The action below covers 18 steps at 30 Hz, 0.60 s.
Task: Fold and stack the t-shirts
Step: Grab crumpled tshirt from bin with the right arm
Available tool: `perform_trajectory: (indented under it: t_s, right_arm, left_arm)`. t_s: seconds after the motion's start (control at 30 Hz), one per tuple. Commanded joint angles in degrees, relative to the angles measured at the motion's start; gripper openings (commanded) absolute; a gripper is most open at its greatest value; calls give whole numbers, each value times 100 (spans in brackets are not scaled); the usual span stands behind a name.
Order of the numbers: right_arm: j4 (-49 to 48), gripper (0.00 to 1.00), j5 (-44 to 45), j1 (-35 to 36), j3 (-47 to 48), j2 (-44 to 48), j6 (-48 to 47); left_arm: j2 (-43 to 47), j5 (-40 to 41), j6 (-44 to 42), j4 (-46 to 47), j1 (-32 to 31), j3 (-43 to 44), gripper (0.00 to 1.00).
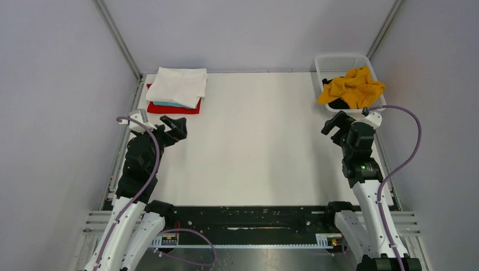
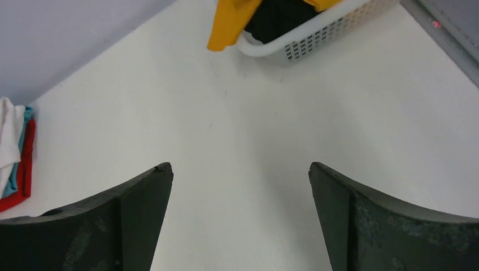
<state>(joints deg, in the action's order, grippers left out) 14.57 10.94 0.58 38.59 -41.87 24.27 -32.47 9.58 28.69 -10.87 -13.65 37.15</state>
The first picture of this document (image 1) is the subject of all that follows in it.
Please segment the yellow t shirt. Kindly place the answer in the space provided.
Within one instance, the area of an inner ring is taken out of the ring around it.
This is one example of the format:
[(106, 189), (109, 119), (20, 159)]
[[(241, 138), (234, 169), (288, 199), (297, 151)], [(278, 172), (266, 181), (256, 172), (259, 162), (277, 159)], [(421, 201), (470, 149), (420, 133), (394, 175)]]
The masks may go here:
[(319, 104), (328, 104), (337, 98), (343, 99), (350, 109), (370, 107), (386, 90), (386, 85), (372, 78), (369, 67), (353, 68), (343, 77), (335, 77), (317, 99)]

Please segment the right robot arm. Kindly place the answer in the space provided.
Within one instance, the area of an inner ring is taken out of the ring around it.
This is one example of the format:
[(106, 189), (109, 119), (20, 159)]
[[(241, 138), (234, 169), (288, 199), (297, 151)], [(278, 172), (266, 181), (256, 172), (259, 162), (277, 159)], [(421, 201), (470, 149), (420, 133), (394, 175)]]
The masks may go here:
[(321, 132), (329, 134), (342, 149), (342, 171), (359, 203), (364, 222), (349, 202), (329, 202), (324, 225), (341, 232), (356, 260), (355, 270), (421, 270), (419, 259), (411, 256), (394, 225), (383, 190), (386, 184), (378, 162), (372, 156), (376, 129), (382, 117), (377, 112), (355, 119), (343, 111), (326, 121)]

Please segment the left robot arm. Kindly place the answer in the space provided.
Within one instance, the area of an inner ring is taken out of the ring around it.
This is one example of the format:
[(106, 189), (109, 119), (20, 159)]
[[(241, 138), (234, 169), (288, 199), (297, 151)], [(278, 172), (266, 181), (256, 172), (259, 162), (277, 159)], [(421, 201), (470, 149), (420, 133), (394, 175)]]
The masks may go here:
[(175, 217), (168, 212), (172, 205), (150, 197), (165, 148), (187, 138), (187, 120), (168, 116), (160, 120), (161, 125), (151, 125), (118, 117), (129, 124), (133, 137), (127, 143), (111, 216), (84, 270), (135, 270), (155, 236), (175, 226)]

